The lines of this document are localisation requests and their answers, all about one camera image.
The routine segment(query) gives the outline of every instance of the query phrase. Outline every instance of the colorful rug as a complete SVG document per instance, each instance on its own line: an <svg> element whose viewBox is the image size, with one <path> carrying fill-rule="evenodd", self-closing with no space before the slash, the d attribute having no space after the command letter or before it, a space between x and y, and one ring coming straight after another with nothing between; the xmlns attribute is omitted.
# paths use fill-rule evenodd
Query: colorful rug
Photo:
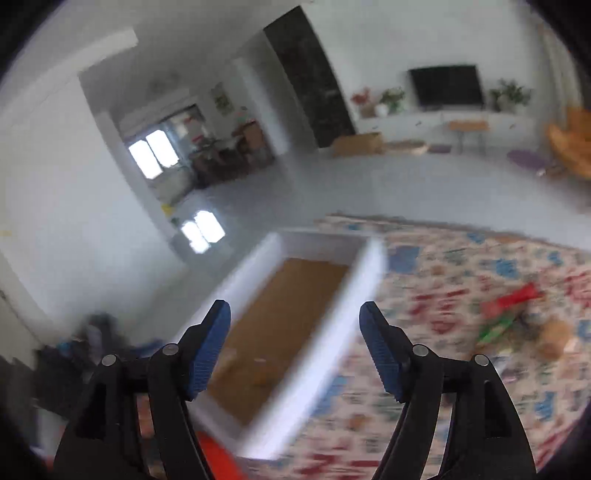
<svg viewBox="0 0 591 480"><path fill-rule="evenodd" d="M329 216L325 231L379 232L389 251L389 273L376 302L390 324L413 343L466 359L478 326L479 305L535 281L545 291L528 311L542 323L566 320L580 341L558 362L542 362L527 343L502 374L527 432L538 469L579 419L590 391L591 255L517 236L410 225L395 220ZM249 462L254 478L369 480L402 411L384 392L361 334L326 398L282 458ZM440 410L423 478L437 475L451 407Z"/></svg>

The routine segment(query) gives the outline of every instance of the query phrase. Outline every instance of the orange chair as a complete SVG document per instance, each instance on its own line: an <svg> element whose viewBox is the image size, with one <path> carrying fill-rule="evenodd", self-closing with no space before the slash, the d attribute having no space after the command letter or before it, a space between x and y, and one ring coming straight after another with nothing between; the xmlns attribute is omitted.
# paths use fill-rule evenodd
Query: orange chair
<svg viewBox="0 0 591 480"><path fill-rule="evenodd" d="M573 173L591 179L591 112L567 109L569 130L549 125L546 134L555 155Z"/></svg>

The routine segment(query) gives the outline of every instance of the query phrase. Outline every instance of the potted plant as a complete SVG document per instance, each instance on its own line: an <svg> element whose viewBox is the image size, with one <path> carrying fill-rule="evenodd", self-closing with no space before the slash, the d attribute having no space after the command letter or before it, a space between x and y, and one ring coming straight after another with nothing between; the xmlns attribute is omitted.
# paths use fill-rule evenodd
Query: potted plant
<svg viewBox="0 0 591 480"><path fill-rule="evenodd" d="M376 116L388 116L402 110L402 100L406 93L402 87L389 88L382 94L379 103L375 106Z"/></svg>
<svg viewBox="0 0 591 480"><path fill-rule="evenodd" d="M516 80L499 80L499 88L490 90L495 107L500 112L521 113L528 106L534 91Z"/></svg>

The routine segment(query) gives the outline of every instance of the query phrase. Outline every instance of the floor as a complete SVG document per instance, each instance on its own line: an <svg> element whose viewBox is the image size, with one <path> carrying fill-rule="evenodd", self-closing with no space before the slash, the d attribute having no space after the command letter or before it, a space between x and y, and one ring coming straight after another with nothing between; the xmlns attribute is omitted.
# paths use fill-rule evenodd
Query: floor
<svg viewBox="0 0 591 480"><path fill-rule="evenodd" d="M190 266L188 275L127 333L133 341L172 337L267 232L312 225L328 213L472 225L590 250L588 184L539 178L512 164L507 151L489 148L485 157L470 149L419 157L288 154L243 179L195 191L176 216L209 210L226 236L200 255L176 237L173 247Z"/></svg>

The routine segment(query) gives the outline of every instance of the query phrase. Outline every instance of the wall picture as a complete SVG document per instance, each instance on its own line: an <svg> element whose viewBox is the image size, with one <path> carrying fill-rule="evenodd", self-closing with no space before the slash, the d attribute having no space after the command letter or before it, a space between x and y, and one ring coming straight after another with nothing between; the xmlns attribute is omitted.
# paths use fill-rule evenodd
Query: wall picture
<svg viewBox="0 0 591 480"><path fill-rule="evenodd" d="M217 110L223 115L229 115L234 111L234 105L224 90L223 83L218 83L212 88L213 101L216 104Z"/></svg>

